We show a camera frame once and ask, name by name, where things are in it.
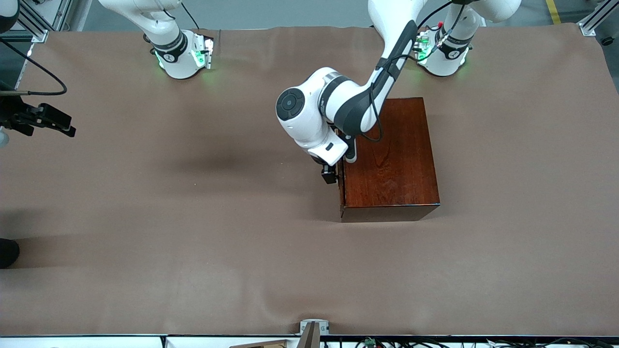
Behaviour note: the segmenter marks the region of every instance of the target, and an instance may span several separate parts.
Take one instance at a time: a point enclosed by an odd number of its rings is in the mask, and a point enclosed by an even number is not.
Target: robot elbow
[[[520,2],[521,0],[479,0],[470,6],[486,20],[498,23],[510,18],[520,7]]]

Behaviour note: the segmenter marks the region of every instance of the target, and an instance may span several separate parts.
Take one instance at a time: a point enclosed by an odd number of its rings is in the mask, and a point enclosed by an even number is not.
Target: gray floor
[[[84,5],[88,0],[80,0]],[[425,17],[444,0],[429,0],[420,17]],[[328,25],[334,27],[367,27],[371,25],[367,13],[367,0],[184,0],[201,27],[209,29],[255,29],[292,26]],[[595,0],[560,0],[556,6],[562,22],[577,22],[591,13]],[[92,0],[84,22],[85,31],[130,31],[138,28],[124,17],[105,9]],[[170,11],[181,28],[191,28],[193,23],[182,7]],[[441,11],[431,20],[445,17]],[[72,27],[81,18],[73,18]],[[545,0],[522,0],[522,5],[510,19],[488,25],[535,26],[550,25],[552,19]],[[619,11],[616,11],[597,30],[597,38],[609,37],[619,30]],[[615,86],[619,89],[619,43],[603,47],[608,68]],[[22,67],[21,59],[0,47],[0,79],[14,84]]]

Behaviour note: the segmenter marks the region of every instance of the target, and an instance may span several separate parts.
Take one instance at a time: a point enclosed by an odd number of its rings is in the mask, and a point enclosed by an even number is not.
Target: circular black joint cap
[[[279,95],[275,112],[282,121],[287,121],[299,115],[305,105],[305,96],[298,88],[287,89]]]

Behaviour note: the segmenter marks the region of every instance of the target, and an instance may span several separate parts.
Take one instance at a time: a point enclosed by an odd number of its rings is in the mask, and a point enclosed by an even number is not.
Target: white bracket
[[[303,330],[305,330],[305,326],[307,324],[310,324],[312,321],[315,321],[318,323],[318,326],[320,327],[320,335],[328,335],[329,334],[329,321],[328,320],[323,320],[323,319],[305,319],[305,320],[301,320],[301,331],[299,332],[300,334],[303,334]]]

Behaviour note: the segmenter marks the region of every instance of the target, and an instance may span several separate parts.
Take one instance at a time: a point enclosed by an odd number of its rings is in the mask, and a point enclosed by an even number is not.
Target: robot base
[[[189,30],[182,30],[181,32],[187,38],[188,44],[176,62],[167,61],[168,57],[165,54],[163,57],[160,57],[158,53],[155,54],[159,60],[159,66],[175,79],[187,79],[202,68],[210,69],[213,51],[213,40],[210,38],[205,38]]]
[[[417,37],[417,44],[418,47],[422,49],[422,52],[416,54],[417,59],[422,59],[430,54],[430,50],[436,43],[435,33],[436,32],[432,30],[419,33],[419,36]],[[457,56],[449,59],[445,57],[445,54],[442,51],[436,50],[430,55],[430,57],[428,57],[428,59],[417,62],[417,64],[423,66],[432,75],[449,76],[453,75],[458,68],[464,64],[464,60],[468,52],[468,48],[466,48],[466,50],[461,54],[458,51],[453,51],[451,53],[457,54]]]

